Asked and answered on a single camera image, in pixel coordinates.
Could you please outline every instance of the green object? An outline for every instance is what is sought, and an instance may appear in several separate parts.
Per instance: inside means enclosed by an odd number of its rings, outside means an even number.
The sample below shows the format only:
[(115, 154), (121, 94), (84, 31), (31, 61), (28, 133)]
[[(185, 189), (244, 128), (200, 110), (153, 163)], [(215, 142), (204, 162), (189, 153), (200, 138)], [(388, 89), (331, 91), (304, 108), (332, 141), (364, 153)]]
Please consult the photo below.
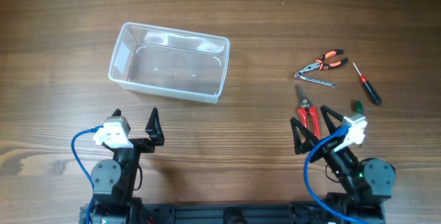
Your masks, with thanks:
[(363, 105), (360, 101), (356, 101), (355, 109), (358, 114), (365, 114), (365, 110), (363, 109)]

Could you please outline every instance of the wooden table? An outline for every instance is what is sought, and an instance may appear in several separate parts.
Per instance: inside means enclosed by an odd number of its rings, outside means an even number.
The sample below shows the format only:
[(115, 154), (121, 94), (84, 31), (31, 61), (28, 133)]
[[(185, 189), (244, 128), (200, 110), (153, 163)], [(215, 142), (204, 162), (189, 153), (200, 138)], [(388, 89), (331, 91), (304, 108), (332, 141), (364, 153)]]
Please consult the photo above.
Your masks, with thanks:
[[(217, 104), (125, 91), (107, 77), (125, 22), (228, 37)], [(363, 101), (367, 140), (353, 148), (397, 168), (388, 223), (441, 220), (441, 0), (0, 0), (0, 223), (76, 223), (90, 184), (70, 149), (80, 130), (120, 108), (143, 128), (159, 109), (165, 146), (141, 159), (146, 203), (287, 203), (311, 199), (294, 154), (294, 86), (317, 106), (350, 114)], [(343, 48), (382, 97), (368, 102), (352, 66), (295, 71)], [(322, 133), (327, 134), (322, 118)], [(81, 137), (90, 171), (110, 153)], [(342, 191), (311, 166), (321, 196)]]

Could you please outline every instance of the metal blade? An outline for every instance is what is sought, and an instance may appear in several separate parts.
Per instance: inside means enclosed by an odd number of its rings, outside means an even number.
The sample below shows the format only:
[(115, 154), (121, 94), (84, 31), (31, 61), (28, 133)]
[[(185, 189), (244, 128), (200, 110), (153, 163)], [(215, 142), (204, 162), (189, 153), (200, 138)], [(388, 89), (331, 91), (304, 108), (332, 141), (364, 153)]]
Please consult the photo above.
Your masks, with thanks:
[(297, 87), (297, 93), (300, 98), (300, 108), (310, 108), (312, 107), (312, 102), (306, 97), (306, 94), (303, 92), (300, 85), (296, 85)]

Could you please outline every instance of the plastic bin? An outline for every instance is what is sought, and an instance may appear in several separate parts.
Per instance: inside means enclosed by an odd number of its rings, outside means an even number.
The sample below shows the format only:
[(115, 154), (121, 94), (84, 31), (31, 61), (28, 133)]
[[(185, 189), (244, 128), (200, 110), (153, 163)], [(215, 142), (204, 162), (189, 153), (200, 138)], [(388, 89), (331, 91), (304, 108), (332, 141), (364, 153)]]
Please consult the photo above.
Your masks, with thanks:
[(116, 40), (109, 79), (126, 90), (217, 103), (228, 54), (225, 37), (126, 23)]

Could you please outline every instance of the screwdriver handle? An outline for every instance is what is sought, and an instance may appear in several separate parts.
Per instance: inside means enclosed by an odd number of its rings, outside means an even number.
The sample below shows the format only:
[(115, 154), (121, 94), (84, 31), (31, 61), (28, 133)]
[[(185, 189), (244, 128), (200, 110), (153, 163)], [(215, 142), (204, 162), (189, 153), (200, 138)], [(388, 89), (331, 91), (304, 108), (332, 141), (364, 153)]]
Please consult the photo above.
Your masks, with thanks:
[(375, 103), (376, 105), (380, 105), (381, 98), (380, 96), (378, 96), (377, 92), (373, 89), (371, 83), (368, 80), (366, 80), (366, 78), (363, 75), (360, 76), (360, 79), (363, 82), (363, 87), (367, 91), (367, 94), (369, 95), (373, 103)]

